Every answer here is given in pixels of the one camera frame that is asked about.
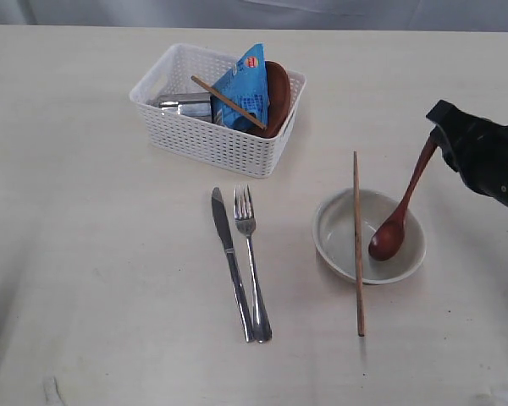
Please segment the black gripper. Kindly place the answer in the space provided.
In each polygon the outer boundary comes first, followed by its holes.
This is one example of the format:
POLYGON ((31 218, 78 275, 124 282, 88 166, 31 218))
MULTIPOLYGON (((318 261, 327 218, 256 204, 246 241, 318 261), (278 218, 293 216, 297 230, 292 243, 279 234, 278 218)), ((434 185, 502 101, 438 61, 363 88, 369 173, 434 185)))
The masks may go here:
POLYGON ((439 128, 442 157, 464 185, 508 208, 508 125, 472 116, 443 99, 426 118, 439 128))

